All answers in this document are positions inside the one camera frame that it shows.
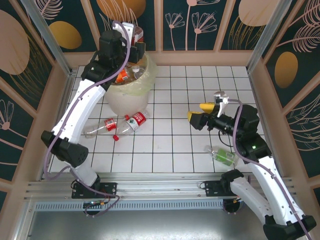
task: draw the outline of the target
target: metal base plate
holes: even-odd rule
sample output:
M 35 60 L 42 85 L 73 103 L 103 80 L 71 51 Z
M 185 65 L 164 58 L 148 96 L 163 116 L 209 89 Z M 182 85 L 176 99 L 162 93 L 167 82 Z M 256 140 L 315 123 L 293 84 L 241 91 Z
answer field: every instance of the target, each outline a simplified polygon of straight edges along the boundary
M 237 196 L 233 192 L 225 192 L 220 181 L 205 181 L 205 195 L 207 197 L 233 197 Z
M 116 182 L 101 182 L 100 183 L 100 192 L 105 192 L 106 194 L 117 194 L 117 183 Z M 73 184 L 72 188 L 72 199 L 105 199 L 104 195 L 94 193 L 93 191 L 88 190 L 82 184 L 76 182 Z

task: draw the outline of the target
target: grid floor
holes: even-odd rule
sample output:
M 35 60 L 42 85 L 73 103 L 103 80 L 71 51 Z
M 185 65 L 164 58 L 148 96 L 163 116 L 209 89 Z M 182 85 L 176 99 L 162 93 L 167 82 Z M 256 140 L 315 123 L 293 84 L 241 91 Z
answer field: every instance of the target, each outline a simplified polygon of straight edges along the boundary
M 73 99 L 81 80 L 84 67 L 80 66 L 73 85 Z M 251 84 L 244 66 L 159 66 L 154 89 L 149 93 L 148 119 L 133 135 L 115 142 L 115 132 L 87 139 L 81 135 L 79 143 L 89 149 L 86 164 L 97 173 L 223 173 L 228 171 L 223 164 L 213 162 L 204 152 L 206 145 L 233 148 L 223 145 L 216 129 L 198 131 L 188 122 L 187 112 L 201 112 L 199 104 L 212 102 L 214 93 L 225 91 L 231 99 L 240 99 L 244 104 L 256 107 Z M 238 105 L 229 104 L 225 113 L 234 117 Z M 116 115 L 105 98 L 94 107 L 86 126 L 98 124 Z M 261 123 L 258 133 L 264 138 Z M 231 145 L 231 138 L 221 139 Z M 65 164 L 55 157 L 50 171 L 58 172 Z M 235 167 L 248 172 L 239 160 Z

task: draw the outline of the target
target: flower drawing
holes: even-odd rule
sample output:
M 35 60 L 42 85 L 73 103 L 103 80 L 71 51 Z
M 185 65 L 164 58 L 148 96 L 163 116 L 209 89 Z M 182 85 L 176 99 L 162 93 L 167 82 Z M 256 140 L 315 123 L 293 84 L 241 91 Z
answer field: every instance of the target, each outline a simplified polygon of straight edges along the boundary
M 220 0 L 186 0 L 186 3 L 189 5 L 188 13 L 186 15 L 186 29 L 185 29 L 185 50 L 188 51 L 188 26 L 189 26 L 189 16 L 190 8 L 197 5 L 210 5 L 217 4 Z
M 14 109 L 15 109 L 15 105 L 12 102 L 8 101 L 7 105 L 6 105 L 6 103 L 3 99 L 0 100 L 0 133 L 1 133 L 1 130 L 2 131 L 11 131 L 14 134 L 26 139 L 27 138 L 26 136 L 23 136 L 22 134 L 14 131 L 10 128 L 10 122 L 11 122 L 13 114 L 14 114 Z M 13 148 L 23 150 L 23 147 L 15 145 L 15 144 L 8 142 L 4 139 L 0 138 L 0 142 L 7 144 Z M 11 164 L 11 163 L 0 162 L 0 164 L 12 165 L 13 163 Z
M 170 13 L 167 13 L 165 15 L 165 20 L 168 23 L 168 26 L 170 28 L 172 46 L 173 46 L 173 50 L 175 51 L 176 48 L 175 48 L 174 38 L 172 35 L 172 29 L 183 27 L 186 23 L 185 21 L 183 21 L 183 17 L 181 16 L 181 13 L 173 13 L 172 16 Z
M 215 13 L 203 13 L 199 18 L 199 12 L 192 14 L 192 24 L 195 32 L 194 50 L 197 50 L 198 34 L 210 33 L 217 30 L 217 25 L 214 24 L 216 19 Z

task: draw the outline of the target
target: wall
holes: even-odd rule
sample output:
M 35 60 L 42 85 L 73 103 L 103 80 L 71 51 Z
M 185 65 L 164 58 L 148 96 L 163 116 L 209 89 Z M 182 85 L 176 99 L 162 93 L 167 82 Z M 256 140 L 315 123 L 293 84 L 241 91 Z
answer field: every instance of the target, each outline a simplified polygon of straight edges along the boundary
M 292 2 L 252 73 L 266 131 L 306 214 L 320 222 L 320 2 Z M 313 233 L 320 236 L 318 226 Z
M 15 0 L 0 3 L 0 233 L 7 239 L 37 180 L 66 75 Z
M 278 2 L 35 1 L 71 67 L 88 63 L 112 20 L 142 27 L 146 50 L 158 65 L 244 66 Z

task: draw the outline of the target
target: red label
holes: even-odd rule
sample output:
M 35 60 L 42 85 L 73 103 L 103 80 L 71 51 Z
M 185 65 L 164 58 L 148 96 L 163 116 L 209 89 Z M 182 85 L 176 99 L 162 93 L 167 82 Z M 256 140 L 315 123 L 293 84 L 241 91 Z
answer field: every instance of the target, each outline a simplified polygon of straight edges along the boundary
M 132 118 L 136 120 L 139 126 L 147 120 L 141 112 L 137 112 L 135 115 L 132 116 Z
M 104 125 L 105 125 L 105 128 L 108 130 L 108 132 L 110 132 L 111 130 L 117 127 L 115 120 L 113 118 L 104 120 Z

